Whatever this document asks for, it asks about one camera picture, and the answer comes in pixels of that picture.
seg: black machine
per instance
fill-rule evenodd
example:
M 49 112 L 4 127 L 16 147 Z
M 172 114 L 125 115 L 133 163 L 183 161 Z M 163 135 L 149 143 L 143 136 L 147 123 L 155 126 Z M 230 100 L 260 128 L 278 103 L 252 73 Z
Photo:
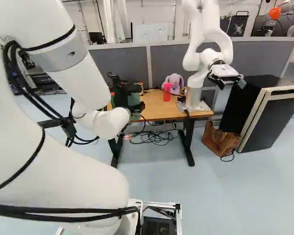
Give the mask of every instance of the black machine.
M 145 109 L 145 103 L 140 101 L 139 97 L 135 97 L 135 94 L 142 92 L 142 86 L 131 80 L 121 80 L 118 75 L 113 75 L 111 72 L 108 72 L 108 76 L 113 83 L 110 88 L 114 93 L 113 106 L 126 107 L 131 113 L 141 113 Z
M 232 87 L 219 129 L 241 135 L 238 152 L 270 148 L 294 114 L 294 83 L 273 75 L 248 76 Z

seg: black table leg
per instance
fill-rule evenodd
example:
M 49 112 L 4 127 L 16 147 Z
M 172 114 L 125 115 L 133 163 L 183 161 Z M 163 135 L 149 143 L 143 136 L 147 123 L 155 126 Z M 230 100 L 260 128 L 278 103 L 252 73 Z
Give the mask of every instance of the black table leg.
M 190 119 L 186 122 L 186 133 L 184 134 L 184 131 L 179 130 L 178 134 L 181 138 L 185 155 L 187 158 L 187 162 L 189 166 L 195 166 L 195 161 L 193 158 L 193 154 L 191 152 L 191 144 L 192 144 L 192 138 L 193 138 L 193 131 L 194 131 L 194 124 L 195 119 Z
M 110 145 L 110 149 L 113 153 L 113 157 L 111 160 L 111 166 L 114 168 L 118 168 L 121 148 L 123 145 L 123 137 L 124 137 L 124 134 L 120 134 L 119 138 L 118 138 L 118 142 L 116 142 L 116 140 L 114 138 L 111 140 L 108 140 L 109 145 Z

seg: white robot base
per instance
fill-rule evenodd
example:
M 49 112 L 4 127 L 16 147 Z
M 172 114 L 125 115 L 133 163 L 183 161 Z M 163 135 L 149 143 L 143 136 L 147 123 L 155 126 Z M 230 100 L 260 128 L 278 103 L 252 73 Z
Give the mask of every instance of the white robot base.
M 196 106 L 187 106 L 186 103 L 182 103 L 180 101 L 178 101 L 176 103 L 178 109 L 181 112 L 184 112 L 184 110 L 188 110 L 188 111 L 207 111 L 210 110 L 209 106 L 205 103 L 205 101 L 200 101 Z

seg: black cable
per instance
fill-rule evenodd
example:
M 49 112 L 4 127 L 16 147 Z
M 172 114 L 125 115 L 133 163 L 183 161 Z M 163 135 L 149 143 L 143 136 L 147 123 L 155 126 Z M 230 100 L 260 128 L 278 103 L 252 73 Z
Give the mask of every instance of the black cable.
M 42 131 L 43 131 L 43 134 L 42 134 L 42 137 L 40 139 L 40 142 L 39 142 L 35 152 L 31 155 L 31 157 L 27 160 L 27 162 L 17 172 L 15 172 L 9 179 L 7 179 L 6 181 L 4 181 L 3 183 L 0 184 L 0 189 L 7 186 L 9 183 L 11 183 L 13 180 L 15 180 L 19 175 L 21 175 L 28 168 L 28 166 L 33 162 L 33 160 L 37 157 L 39 151 L 41 150 L 41 148 L 45 142 L 45 138 L 46 138 L 45 130 L 42 129 Z
M 42 105 L 44 105 L 47 109 L 53 112 L 63 123 L 66 123 L 65 118 L 62 115 L 60 115 L 56 110 L 54 110 L 50 105 L 48 105 L 39 95 L 37 95 L 35 91 L 28 85 L 28 83 L 24 79 L 16 59 L 16 53 L 19 48 L 22 50 L 21 46 L 17 43 L 13 44 L 11 48 L 11 66 L 13 67 L 13 71 L 17 74 L 18 78 L 22 81 L 22 85 L 35 99 L 37 99 Z
M 137 207 L 128 207 L 123 209 L 53 209 L 53 208 L 30 208 L 30 207 L 14 207 L 0 205 L 0 215 L 5 217 L 20 218 L 35 221 L 48 222 L 90 222 L 112 217 L 121 217 L 122 215 L 137 212 L 140 216 L 140 211 Z M 103 215 L 88 216 L 88 217 L 65 217 L 65 216 L 50 216 L 37 215 L 32 213 L 43 214 L 74 214 L 74 213 L 107 213 Z
M 91 143 L 91 142 L 94 142 L 94 141 L 96 141 L 96 140 L 99 140 L 99 136 L 96 136 L 96 137 L 93 138 L 92 140 L 84 140 L 84 139 L 78 137 L 77 135 L 75 135 L 75 138 L 77 138 L 79 141 L 90 142 L 90 143 Z
M 265 24 L 267 21 L 277 21 L 277 22 L 280 24 L 280 26 L 281 26 L 281 33 L 282 33 L 282 35 L 283 35 L 283 26 L 282 26 L 281 22 L 280 22 L 279 20 L 276 20 L 276 19 L 269 19 L 269 20 L 266 20 L 265 22 L 263 22 L 263 25 L 261 26 L 262 29 L 264 28 L 264 24 Z
M 85 113 L 83 116 L 78 117 L 78 118 L 76 118 L 76 117 L 73 116 L 73 114 L 72 114 L 72 109 L 73 109 L 74 104 L 75 104 L 75 100 L 71 97 L 69 117 L 72 118 L 72 119 L 73 119 L 73 118 L 75 118 L 75 119 L 79 119 L 79 118 L 84 117 L 84 116 L 86 115 L 86 113 Z M 78 143 L 78 142 L 75 142 L 74 140 L 71 141 L 71 143 L 75 143 L 75 144 L 79 144 L 79 145 L 89 144 L 89 143 L 92 143 L 92 142 L 94 142 L 94 141 L 96 141 L 96 140 L 99 139 L 99 136 L 96 136 L 96 137 L 93 138 L 92 140 L 84 140 L 84 139 L 82 139 L 81 137 L 79 137 L 77 134 L 75 134 L 74 137 L 77 138 L 79 141 L 86 142 L 86 143 Z
M 8 58 L 8 51 L 9 51 L 10 47 L 11 47 L 11 62 L 9 62 L 9 58 Z M 19 48 L 19 45 L 15 41 L 9 42 L 4 47 L 4 50 L 3 50 L 3 62 L 4 62 L 4 67 L 6 69 L 7 76 L 9 76 L 9 77 L 11 76 L 11 70 L 10 70 L 10 67 L 9 67 L 9 64 L 10 64 L 11 69 L 17 74 L 18 79 L 19 79 L 19 81 L 17 81 L 13 77 L 11 79 L 13 85 L 18 89 L 18 92 L 20 94 L 23 94 L 27 100 L 29 100 L 36 108 L 38 108 L 41 112 L 43 112 L 47 117 L 49 117 L 49 118 L 51 118 L 53 120 L 59 121 L 57 117 L 53 116 L 47 110 L 45 110 L 45 108 L 43 108 L 32 96 L 34 96 L 37 100 L 39 100 L 39 102 L 41 102 L 43 105 L 45 105 L 45 107 L 50 108 L 50 110 L 54 114 L 58 114 L 61 122 L 63 122 L 63 123 L 66 122 L 64 117 L 62 117 L 53 108 L 51 108 L 47 103 L 45 103 L 37 94 L 35 94 L 34 91 L 32 90 L 32 88 L 24 80 L 23 75 L 22 75 L 22 73 L 21 73 L 21 71 L 19 69 L 19 66 L 17 64 L 17 60 L 16 60 L 16 53 L 17 53 L 18 48 Z M 32 94 L 27 93 L 22 88 L 22 86 L 25 87 L 27 91 L 32 92 Z
M 286 14 L 286 18 L 289 20 L 289 22 L 291 22 L 292 24 L 294 24 L 294 22 L 290 20 L 289 15 L 290 14 Z
M 103 33 L 103 35 L 104 35 L 104 38 L 106 39 L 106 35 L 105 35 L 105 33 L 104 33 L 104 29 L 103 29 L 103 24 L 102 24 L 101 14 L 100 14 L 100 10 L 99 10 L 98 0 L 97 0 L 97 9 L 98 9 L 98 14 L 99 14 L 99 18 L 100 18 L 100 23 L 101 23 L 102 33 Z
M 223 161 L 223 162 L 225 162 L 225 163 L 228 163 L 228 162 L 233 161 L 234 158 L 235 158 L 234 151 L 235 151 L 235 149 L 232 150 L 232 153 L 230 153 L 228 155 L 225 155 L 223 157 L 220 157 L 220 160 Z M 226 158 L 226 157 L 229 157 L 229 156 L 233 156 L 233 157 L 230 160 L 223 160 L 223 158 Z
M 47 117 L 53 119 L 53 120 L 57 120 L 57 118 L 55 116 L 53 116 L 52 114 L 50 114 L 48 111 L 46 111 L 41 105 L 39 105 L 22 87 L 21 85 L 13 78 L 11 69 L 15 68 L 15 66 L 11 65 L 12 68 L 10 68 L 9 64 L 9 57 L 8 57 L 8 51 L 10 49 L 10 47 L 12 47 L 13 45 L 15 45 L 16 42 L 15 41 L 10 41 L 8 42 L 4 49 L 3 49 L 3 64 L 4 64 L 4 68 L 6 71 L 6 74 L 8 76 L 8 78 L 10 78 L 10 81 L 12 82 L 12 84 L 17 88 L 18 92 L 22 95 L 24 95 L 24 97 L 29 100 L 29 102 L 31 102 L 36 108 L 38 108 L 41 112 L 43 112 Z
M 131 144 L 152 143 L 154 145 L 164 146 L 164 145 L 167 145 L 170 141 L 178 137 L 178 135 L 173 136 L 173 134 L 170 131 L 177 131 L 177 130 L 172 129 L 167 131 L 157 131 L 157 132 L 148 131 L 148 132 L 140 133 L 136 136 L 141 137 L 141 142 L 133 142 L 132 140 L 130 140 L 130 143 Z

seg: table top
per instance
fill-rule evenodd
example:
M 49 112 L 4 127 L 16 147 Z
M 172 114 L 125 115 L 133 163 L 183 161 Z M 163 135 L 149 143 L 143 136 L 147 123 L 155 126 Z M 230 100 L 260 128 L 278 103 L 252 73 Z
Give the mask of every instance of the table top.
M 163 101 L 163 91 L 159 89 L 148 90 L 141 96 L 141 101 L 145 102 L 146 108 L 142 111 L 142 115 L 147 121 L 158 120 L 178 120 L 185 119 L 187 115 L 182 113 L 177 108 L 177 96 L 171 95 L 168 102 Z M 214 113 L 211 110 L 205 111 L 192 111 L 190 112 L 191 118 L 206 118 L 212 116 Z

